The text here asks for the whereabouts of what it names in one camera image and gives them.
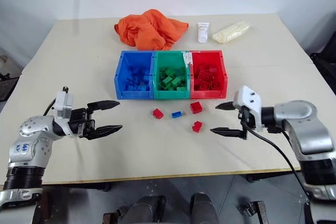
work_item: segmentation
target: green bin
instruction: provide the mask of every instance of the green bin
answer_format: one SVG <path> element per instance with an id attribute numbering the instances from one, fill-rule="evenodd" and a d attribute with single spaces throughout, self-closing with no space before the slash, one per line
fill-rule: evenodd
<path id="1" fill-rule="evenodd" d="M 186 64 L 183 58 L 184 52 L 185 51 L 155 52 L 153 71 L 155 99 L 190 98 L 190 70 L 189 64 Z"/>

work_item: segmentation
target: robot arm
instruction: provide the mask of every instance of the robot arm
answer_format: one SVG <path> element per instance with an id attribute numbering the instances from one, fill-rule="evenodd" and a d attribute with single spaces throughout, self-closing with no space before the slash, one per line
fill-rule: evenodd
<path id="1" fill-rule="evenodd" d="M 310 223 L 318 223 L 323 217 L 326 218 L 324 220 L 335 221 L 328 223 L 336 223 L 336 150 L 332 136 L 317 118 L 317 109 L 312 103 L 291 101 L 274 107 L 262 107 L 260 96 L 243 86 L 235 93 L 233 102 L 220 104 L 216 108 L 238 109 L 242 125 L 257 131 L 263 127 L 270 133 L 287 131 L 305 179 L 304 188 L 312 198 Z M 212 131 L 244 139 L 247 135 L 244 127 L 243 130 L 221 127 Z M 321 213 L 326 211 L 329 214 L 322 216 Z"/>
<path id="2" fill-rule="evenodd" d="M 89 103 L 86 109 L 72 110 L 72 101 L 72 95 L 64 87 L 55 99 L 54 116 L 33 116 L 20 126 L 18 139 L 9 150 L 7 180 L 4 190 L 0 192 L 0 223 L 6 223 L 2 222 L 7 216 L 4 209 L 31 205 L 40 198 L 42 176 L 55 140 L 63 136 L 91 140 L 122 128 L 122 125 L 108 125 L 95 129 L 95 121 L 91 118 L 95 110 L 111 109 L 119 102 L 99 101 Z"/>

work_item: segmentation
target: plastic storage bin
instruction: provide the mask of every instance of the plastic storage bin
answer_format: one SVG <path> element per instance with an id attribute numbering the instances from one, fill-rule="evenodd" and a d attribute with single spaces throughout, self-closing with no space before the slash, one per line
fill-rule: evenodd
<path id="1" fill-rule="evenodd" d="M 118 99 L 153 99 L 154 51 L 122 51 L 114 76 Z"/>
<path id="2" fill-rule="evenodd" d="M 225 99 L 227 74 L 222 51 L 191 51 L 191 99 Z"/>
<path id="3" fill-rule="evenodd" d="M 155 99 L 189 99 L 190 70 L 183 51 L 157 51 L 153 72 Z"/>

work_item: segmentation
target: green block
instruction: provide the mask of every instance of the green block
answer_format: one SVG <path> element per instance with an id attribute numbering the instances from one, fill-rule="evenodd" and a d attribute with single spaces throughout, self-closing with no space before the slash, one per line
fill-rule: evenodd
<path id="1" fill-rule="evenodd" d="M 173 81 L 172 81 L 172 86 L 174 88 L 176 88 L 178 85 L 180 85 L 181 83 L 181 79 L 179 77 L 176 77 Z"/>
<path id="2" fill-rule="evenodd" d="M 166 75 L 164 74 L 164 72 L 163 71 L 160 71 L 160 79 L 164 79 L 166 77 Z"/>
<path id="3" fill-rule="evenodd" d="M 166 76 L 168 77 L 172 77 L 172 78 L 175 78 L 175 70 L 174 69 L 171 69 L 171 68 L 168 68 L 165 72 Z"/>
<path id="4" fill-rule="evenodd" d="M 163 88 L 164 90 L 167 90 L 171 86 L 172 80 L 173 78 L 171 77 L 165 78 L 163 81 L 160 82 L 161 88 Z"/>

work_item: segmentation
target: white table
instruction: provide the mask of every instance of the white table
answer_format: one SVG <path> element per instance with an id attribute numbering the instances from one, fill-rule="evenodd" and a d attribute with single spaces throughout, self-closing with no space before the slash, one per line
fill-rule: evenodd
<path id="1" fill-rule="evenodd" d="M 336 97 L 309 57 L 275 14 L 177 17 L 190 23 L 173 49 L 221 49 L 229 77 L 228 98 L 243 84 L 257 91 L 265 106 L 303 99 L 314 103 L 320 120 L 336 136 L 333 115 Z M 197 43 L 196 22 L 210 22 L 212 31 L 245 20 L 253 29 L 227 45 L 211 40 Z M 11 98 L 0 114 L 0 181 L 5 181 L 8 150 L 26 118 L 41 115 L 58 90 L 68 86 L 74 107 L 98 100 L 116 100 L 113 77 L 121 50 L 134 49 L 119 42 L 113 31 L 118 21 L 79 21 L 79 34 L 72 20 L 60 20 L 38 53 L 24 69 Z M 237 111 L 220 111 L 218 100 L 202 100 L 204 111 L 193 115 L 192 100 L 121 100 L 121 105 L 93 114 L 97 126 L 123 124 L 104 138 L 68 138 L 56 141 L 43 177 L 45 184 L 106 182 L 147 177 L 278 172 L 288 170 L 283 158 L 264 142 L 244 141 L 216 135 L 209 129 L 240 127 Z M 161 120 L 151 112 L 160 108 Z M 170 113 L 186 115 L 172 119 Z M 193 123 L 204 122 L 199 134 Z M 267 134 L 298 167 L 287 141 L 280 134 Z"/>

